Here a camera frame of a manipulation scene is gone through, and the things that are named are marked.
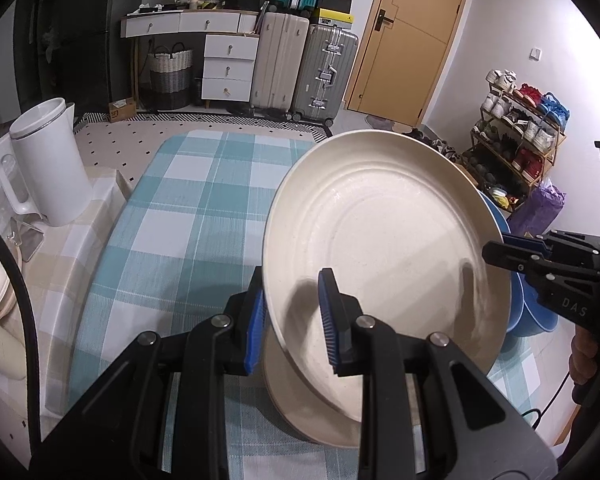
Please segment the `person's right hand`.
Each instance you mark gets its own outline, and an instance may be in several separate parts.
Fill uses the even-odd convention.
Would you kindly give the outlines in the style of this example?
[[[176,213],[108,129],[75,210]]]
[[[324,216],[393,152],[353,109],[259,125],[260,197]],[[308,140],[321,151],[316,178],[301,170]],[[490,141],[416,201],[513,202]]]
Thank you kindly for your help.
[[[576,385],[583,386],[594,377],[597,370],[597,351],[598,342],[595,337],[585,328],[577,326],[571,341],[569,358],[569,375]]]

